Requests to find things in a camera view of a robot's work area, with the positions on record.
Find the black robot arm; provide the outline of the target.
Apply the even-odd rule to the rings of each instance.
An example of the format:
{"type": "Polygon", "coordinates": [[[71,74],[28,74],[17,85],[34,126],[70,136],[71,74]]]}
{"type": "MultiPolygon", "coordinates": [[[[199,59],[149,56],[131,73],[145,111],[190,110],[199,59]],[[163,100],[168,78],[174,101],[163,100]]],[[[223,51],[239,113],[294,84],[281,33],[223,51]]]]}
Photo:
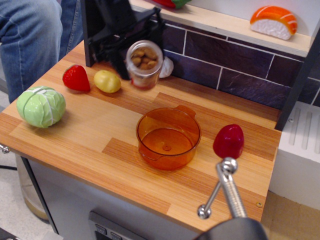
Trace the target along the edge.
{"type": "Polygon", "coordinates": [[[163,46],[165,21],[160,8],[137,12],[127,0],[82,0],[81,16],[86,66],[110,62],[129,80],[124,51],[140,40],[163,46]]]}

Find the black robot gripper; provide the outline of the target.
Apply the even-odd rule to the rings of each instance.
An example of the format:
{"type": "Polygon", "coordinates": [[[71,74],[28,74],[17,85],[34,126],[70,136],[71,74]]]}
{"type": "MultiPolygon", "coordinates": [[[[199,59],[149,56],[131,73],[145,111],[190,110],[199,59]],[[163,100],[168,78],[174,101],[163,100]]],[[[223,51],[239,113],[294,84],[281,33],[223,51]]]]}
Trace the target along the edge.
{"type": "Polygon", "coordinates": [[[141,12],[130,6],[90,6],[87,8],[87,60],[110,61],[123,80],[130,80],[122,51],[140,40],[149,40],[163,49],[165,21],[161,9],[141,12]]]}

